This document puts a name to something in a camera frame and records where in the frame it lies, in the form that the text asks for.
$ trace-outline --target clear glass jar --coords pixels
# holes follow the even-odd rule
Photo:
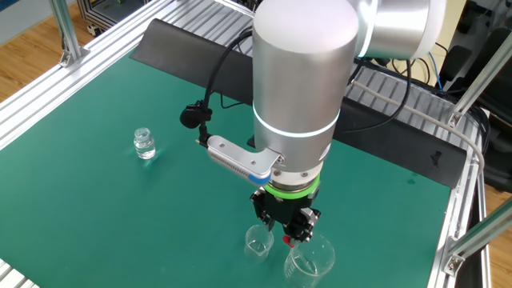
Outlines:
[[[155,155],[154,140],[149,129],[138,128],[135,131],[134,144],[140,158],[147,160]]]

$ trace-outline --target black panel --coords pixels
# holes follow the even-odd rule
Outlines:
[[[155,19],[131,57],[189,82],[206,86],[210,71],[224,49],[224,46]],[[250,105],[252,58],[231,52],[219,73],[214,90],[221,90],[224,95]],[[397,120],[360,133],[342,132],[355,126],[375,124],[385,118],[384,114],[345,98],[334,139],[449,187],[457,185],[466,152],[430,134]]]

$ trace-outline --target aluminum frame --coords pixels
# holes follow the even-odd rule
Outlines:
[[[153,0],[101,34],[85,45],[90,53],[79,64],[68,68],[55,66],[0,103],[0,150],[135,48],[153,18],[172,23],[218,44],[227,45],[240,31],[251,24],[252,18],[248,9],[235,10],[222,2]],[[241,44],[241,50],[251,56],[252,41],[248,39]],[[356,80],[396,101],[402,100],[406,86],[403,80],[365,68],[360,71]],[[384,114],[393,113],[391,106],[357,87],[348,89],[346,96]],[[448,121],[450,110],[454,106],[417,87],[411,89],[407,105],[440,121]],[[442,271],[441,257],[445,253],[448,237],[458,238],[466,232],[477,181],[478,163],[472,149],[444,129],[427,123],[407,111],[401,112],[398,120],[459,146],[467,152],[462,176],[457,187],[450,192],[427,286],[427,288],[451,288],[454,287],[455,279]],[[472,117],[462,116],[458,129],[482,147],[482,136]],[[488,267],[488,258],[484,261],[486,261],[484,266]]]
[[[78,44],[66,0],[50,0],[50,6],[54,13],[58,32],[62,39],[62,48],[64,49],[59,65],[67,67],[80,61],[89,51],[81,48]]]

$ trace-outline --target green mat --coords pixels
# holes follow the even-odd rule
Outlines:
[[[44,288],[285,287],[280,226],[266,262],[243,253],[256,187],[178,120],[203,94],[124,57],[1,150],[0,258]],[[244,146],[251,108],[212,108],[209,131]],[[149,166],[133,149],[142,126]],[[334,142],[314,207],[336,263],[318,287],[425,287],[449,192]]]

